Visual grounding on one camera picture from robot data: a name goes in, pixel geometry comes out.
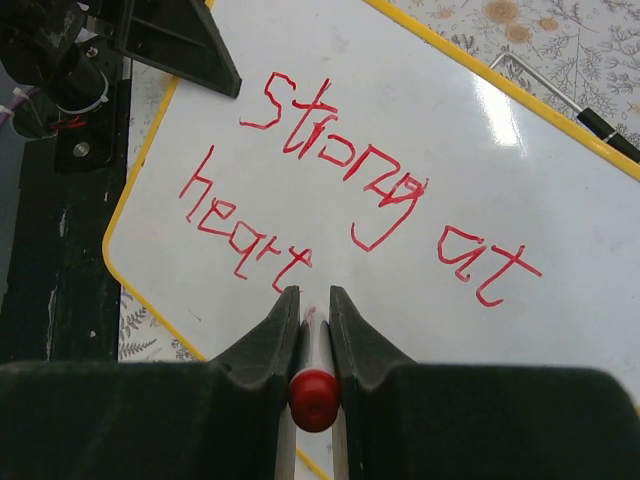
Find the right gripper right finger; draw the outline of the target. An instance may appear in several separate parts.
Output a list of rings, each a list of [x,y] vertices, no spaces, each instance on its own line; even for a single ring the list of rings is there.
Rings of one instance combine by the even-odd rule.
[[[330,290],[338,479],[635,479],[639,417],[587,368],[422,364]]]

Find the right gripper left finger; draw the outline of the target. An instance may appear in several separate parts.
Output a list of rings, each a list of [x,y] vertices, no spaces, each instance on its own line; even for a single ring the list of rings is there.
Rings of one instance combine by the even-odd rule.
[[[287,407],[300,322],[289,286],[208,362],[1,368],[5,479],[290,479]]]

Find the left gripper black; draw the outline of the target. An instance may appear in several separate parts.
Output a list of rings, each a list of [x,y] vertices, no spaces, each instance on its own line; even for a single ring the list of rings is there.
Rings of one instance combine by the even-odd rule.
[[[236,98],[242,79],[203,1],[121,3],[114,41],[89,29],[90,1],[3,1],[1,62],[62,113],[118,110],[123,55]]]

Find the red white marker pen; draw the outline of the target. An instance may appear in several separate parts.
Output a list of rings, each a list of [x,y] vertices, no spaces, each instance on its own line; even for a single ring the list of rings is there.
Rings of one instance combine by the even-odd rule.
[[[331,479],[333,430],[341,387],[334,366],[328,311],[310,303],[301,313],[293,371],[287,378],[277,444],[278,479]]]

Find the yellow framed whiteboard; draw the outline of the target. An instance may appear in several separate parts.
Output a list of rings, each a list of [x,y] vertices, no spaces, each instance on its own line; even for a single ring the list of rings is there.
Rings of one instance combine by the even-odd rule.
[[[241,91],[172,84],[103,244],[195,356],[339,286],[416,362],[594,369],[637,412],[634,162],[387,2],[210,9]]]

